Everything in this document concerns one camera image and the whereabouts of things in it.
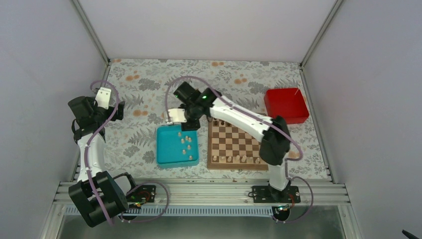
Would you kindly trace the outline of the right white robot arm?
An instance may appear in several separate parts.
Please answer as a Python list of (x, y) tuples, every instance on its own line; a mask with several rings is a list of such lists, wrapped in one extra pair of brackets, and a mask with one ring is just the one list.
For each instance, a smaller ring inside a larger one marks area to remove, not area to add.
[(285, 175), (284, 158), (290, 150), (291, 136), (282, 117), (259, 115), (212, 88), (201, 92), (187, 82), (174, 91), (174, 96), (181, 101), (181, 105), (176, 109), (166, 109), (168, 123), (180, 123), (183, 131), (198, 130), (201, 127), (200, 118), (207, 116), (223, 120), (250, 134), (260, 143), (259, 156), (268, 164), (270, 198), (281, 203), (288, 197), (289, 179)]

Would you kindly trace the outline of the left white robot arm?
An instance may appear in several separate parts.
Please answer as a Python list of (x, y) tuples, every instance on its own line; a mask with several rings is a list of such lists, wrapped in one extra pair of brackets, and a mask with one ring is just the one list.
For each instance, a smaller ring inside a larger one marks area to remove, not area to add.
[(74, 142), (81, 154), (81, 169), (69, 196), (89, 227), (112, 218), (127, 209), (127, 202), (138, 196), (138, 187), (126, 182), (120, 187), (105, 168), (105, 125), (123, 118), (124, 103), (110, 106), (110, 93), (95, 97), (77, 97), (69, 101), (75, 119), (72, 122)]

